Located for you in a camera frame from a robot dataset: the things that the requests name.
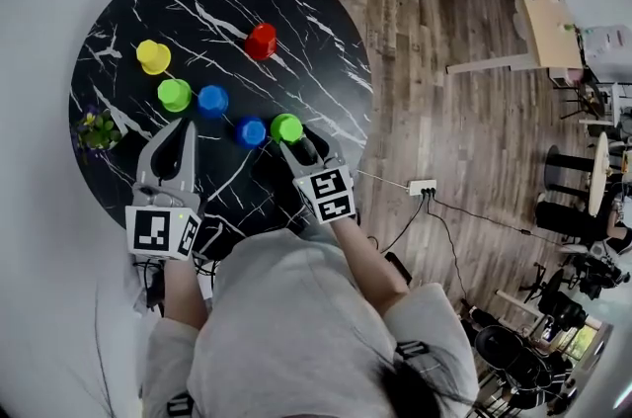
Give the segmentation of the yellow paper cup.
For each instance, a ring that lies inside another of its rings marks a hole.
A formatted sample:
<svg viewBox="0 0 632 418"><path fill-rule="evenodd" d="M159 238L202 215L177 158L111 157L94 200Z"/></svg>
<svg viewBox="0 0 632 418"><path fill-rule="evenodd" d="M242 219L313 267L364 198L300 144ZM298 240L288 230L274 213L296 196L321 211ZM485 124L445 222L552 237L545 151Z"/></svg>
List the yellow paper cup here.
<svg viewBox="0 0 632 418"><path fill-rule="evenodd" d="M148 75L165 73L171 57L171 51L166 45L153 40L142 41L136 48L136 58Z"/></svg>

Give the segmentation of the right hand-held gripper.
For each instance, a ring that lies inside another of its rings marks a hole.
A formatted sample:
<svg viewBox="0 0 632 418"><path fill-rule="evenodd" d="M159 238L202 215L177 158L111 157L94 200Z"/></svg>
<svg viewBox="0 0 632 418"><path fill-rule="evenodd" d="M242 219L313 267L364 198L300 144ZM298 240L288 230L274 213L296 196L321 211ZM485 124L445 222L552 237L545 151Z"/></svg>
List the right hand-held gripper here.
<svg viewBox="0 0 632 418"><path fill-rule="evenodd" d="M304 125L298 141L281 141L279 148L292 172L292 184L320 224L356 214L354 181L334 137Z"/></svg>

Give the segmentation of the green paper cup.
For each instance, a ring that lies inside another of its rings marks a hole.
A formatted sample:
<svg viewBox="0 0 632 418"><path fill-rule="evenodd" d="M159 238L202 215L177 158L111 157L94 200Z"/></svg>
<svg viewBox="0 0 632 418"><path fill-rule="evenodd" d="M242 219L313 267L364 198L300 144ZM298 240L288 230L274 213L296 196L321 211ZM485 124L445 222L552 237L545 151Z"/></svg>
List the green paper cup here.
<svg viewBox="0 0 632 418"><path fill-rule="evenodd" d="M179 113L189 106L192 89L185 80L166 79L158 86L157 96L166 111Z"/></svg>
<svg viewBox="0 0 632 418"><path fill-rule="evenodd" d="M284 141L289 144L294 144L302 138L304 130L297 116L284 113L277 115L272 120L270 134L275 143Z"/></svg>

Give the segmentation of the small potted plant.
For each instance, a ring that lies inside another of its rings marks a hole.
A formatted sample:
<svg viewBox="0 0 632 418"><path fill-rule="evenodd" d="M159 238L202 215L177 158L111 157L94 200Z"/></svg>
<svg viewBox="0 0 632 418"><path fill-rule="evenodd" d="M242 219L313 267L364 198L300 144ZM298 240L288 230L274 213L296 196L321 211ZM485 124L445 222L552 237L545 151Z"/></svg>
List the small potted plant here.
<svg viewBox="0 0 632 418"><path fill-rule="evenodd" d="M96 152L112 149L122 139L122 132L110 110L89 106L72 129L75 147Z"/></svg>

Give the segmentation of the white power strip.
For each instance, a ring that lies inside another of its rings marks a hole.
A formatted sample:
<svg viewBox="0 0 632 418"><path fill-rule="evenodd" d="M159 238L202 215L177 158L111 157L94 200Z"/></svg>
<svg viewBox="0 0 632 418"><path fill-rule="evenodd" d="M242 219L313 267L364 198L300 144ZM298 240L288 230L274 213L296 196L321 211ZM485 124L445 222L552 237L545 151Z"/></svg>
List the white power strip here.
<svg viewBox="0 0 632 418"><path fill-rule="evenodd" d="M407 191L411 197L432 194L436 192L437 181L434 179L411 180L408 183Z"/></svg>

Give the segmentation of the blue paper cup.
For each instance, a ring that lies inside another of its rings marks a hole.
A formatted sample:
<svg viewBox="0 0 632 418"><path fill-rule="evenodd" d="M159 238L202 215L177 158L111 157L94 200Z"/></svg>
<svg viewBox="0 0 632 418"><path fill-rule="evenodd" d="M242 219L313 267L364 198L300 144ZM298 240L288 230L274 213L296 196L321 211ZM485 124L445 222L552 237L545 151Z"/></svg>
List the blue paper cup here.
<svg viewBox="0 0 632 418"><path fill-rule="evenodd" d="M198 112L207 119L219 119L227 111L229 97L218 85L204 86L197 95Z"/></svg>
<svg viewBox="0 0 632 418"><path fill-rule="evenodd" d="M245 148L256 148L267 139L266 124L256 117L245 117L235 126L236 142Z"/></svg>

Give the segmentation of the person's right forearm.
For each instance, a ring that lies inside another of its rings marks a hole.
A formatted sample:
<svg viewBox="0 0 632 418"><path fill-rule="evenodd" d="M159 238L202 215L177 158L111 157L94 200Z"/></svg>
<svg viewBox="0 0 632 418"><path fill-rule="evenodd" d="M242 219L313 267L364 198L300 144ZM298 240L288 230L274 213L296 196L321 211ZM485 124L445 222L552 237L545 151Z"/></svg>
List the person's right forearm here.
<svg viewBox="0 0 632 418"><path fill-rule="evenodd" d="M330 223L354 276L355 282L371 306L383 316L409 293L408 285L384 256L348 217Z"/></svg>

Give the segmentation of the white storage box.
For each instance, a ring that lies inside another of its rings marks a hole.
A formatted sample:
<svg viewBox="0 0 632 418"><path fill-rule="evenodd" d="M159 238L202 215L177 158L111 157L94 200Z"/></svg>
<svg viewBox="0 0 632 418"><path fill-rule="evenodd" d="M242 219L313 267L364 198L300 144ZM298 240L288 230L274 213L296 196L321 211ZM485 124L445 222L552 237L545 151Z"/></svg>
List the white storage box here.
<svg viewBox="0 0 632 418"><path fill-rule="evenodd" d="M602 83L632 85L632 30L625 25L582 30L588 67Z"/></svg>

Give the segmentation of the person's left forearm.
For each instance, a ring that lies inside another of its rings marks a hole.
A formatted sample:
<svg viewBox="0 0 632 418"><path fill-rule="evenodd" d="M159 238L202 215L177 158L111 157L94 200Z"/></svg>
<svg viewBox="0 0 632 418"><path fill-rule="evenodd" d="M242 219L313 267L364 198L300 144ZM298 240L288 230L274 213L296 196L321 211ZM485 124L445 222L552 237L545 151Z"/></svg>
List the person's left forearm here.
<svg viewBox="0 0 632 418"><path fill-rule="evenodd" d="M208 312L192 260L168 260L164 266L164 315L170 320L200 330Z"/></svg>

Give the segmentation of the black harness buckle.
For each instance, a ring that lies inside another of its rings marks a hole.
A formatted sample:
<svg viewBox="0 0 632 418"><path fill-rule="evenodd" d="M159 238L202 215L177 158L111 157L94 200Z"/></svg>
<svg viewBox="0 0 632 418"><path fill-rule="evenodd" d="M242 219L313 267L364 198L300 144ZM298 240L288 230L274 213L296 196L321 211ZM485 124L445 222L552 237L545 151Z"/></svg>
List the black harness buckle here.
<svg viewBox="0 0 632 418"><path fill-rule="evenodd" d="M429 352L429 347L423 341L398 342L396 353L403 361L413 360Z"/></svg>
<svg viewBox="0 0 632 418"><path fill-rule="evenodd" d="M169 418L193 418L194 411L194 400L187 392L172 397L166 404L166 413Z"/></svg>

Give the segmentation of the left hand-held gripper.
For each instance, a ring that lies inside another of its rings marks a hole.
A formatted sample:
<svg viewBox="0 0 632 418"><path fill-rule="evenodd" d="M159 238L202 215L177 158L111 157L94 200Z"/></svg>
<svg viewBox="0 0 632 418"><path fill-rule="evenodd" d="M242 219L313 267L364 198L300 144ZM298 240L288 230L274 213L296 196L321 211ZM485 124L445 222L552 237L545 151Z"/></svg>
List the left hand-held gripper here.
<svg viewBox="0 0 632 418"><path fill-rule="evenodd" d="M192 257L201 226L200 198L193 192L197 170L198 130L191 120L170 122L142 148L136 169L141 184L134 185L132 205L125 208L130 254L157 260ZM163 181L172 189L154 187Z"/></svg>

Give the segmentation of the black round table base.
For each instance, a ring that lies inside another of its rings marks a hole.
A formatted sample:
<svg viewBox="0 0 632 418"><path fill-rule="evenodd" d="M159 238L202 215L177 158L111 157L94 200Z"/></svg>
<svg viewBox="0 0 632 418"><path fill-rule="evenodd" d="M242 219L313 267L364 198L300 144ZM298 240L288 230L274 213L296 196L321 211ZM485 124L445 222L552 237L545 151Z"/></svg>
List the black round table base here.
<svg viewBox="0 0 632 418"><path fill-rule="evenodd" d="M587 201L590 197L587 190L573 189L561 184L561 171L569 169L591 173L593 165L593 159L562 154L556 145L552 145L544 162L544 187L547 191L566 194Z"/></svg>

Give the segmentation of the person's grey shirt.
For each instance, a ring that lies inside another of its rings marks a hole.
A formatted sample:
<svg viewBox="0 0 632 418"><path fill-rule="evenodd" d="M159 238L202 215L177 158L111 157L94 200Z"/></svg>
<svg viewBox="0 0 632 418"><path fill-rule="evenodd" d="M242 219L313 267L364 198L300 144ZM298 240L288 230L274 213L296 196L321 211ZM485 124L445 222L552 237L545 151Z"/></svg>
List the person's grey shirt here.
<svg viewBox="0 0 632 418"><path fill-rule="evenodd" d="M398 342L429 352L403 361ZM220 264L200 330L160 319L148 343L143 418L464 418L478 393L470 342L443 288L381 316L325 234L247 238Z"/></svg>

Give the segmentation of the white round side table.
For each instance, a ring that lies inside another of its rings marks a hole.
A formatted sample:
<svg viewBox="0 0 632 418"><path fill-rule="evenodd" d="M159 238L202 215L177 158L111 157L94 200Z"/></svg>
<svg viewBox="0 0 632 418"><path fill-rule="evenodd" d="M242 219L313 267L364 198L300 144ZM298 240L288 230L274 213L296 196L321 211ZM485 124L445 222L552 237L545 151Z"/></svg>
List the white round side table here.
<svg viewBox="0 0 632 418"><path fill-rule="evenodd" d="M606 133L602 132L595 148L595 157L589 188L588 212L593 217L596 217L599 212L605 192L609 169L608 138Z"/></svg>

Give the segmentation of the red paper cup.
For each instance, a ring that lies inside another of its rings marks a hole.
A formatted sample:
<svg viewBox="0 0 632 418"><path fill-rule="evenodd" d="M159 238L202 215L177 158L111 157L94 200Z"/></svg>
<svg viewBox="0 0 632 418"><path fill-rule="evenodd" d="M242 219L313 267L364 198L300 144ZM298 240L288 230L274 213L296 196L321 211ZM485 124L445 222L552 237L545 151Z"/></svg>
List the red paper cup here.
<svg viewBox="0 0 632 418"><path fill-rule="evenodd" d="M266 60L277 51L277 31L269 23L257 25L244 42L246 53L254 60Z"/></svg>

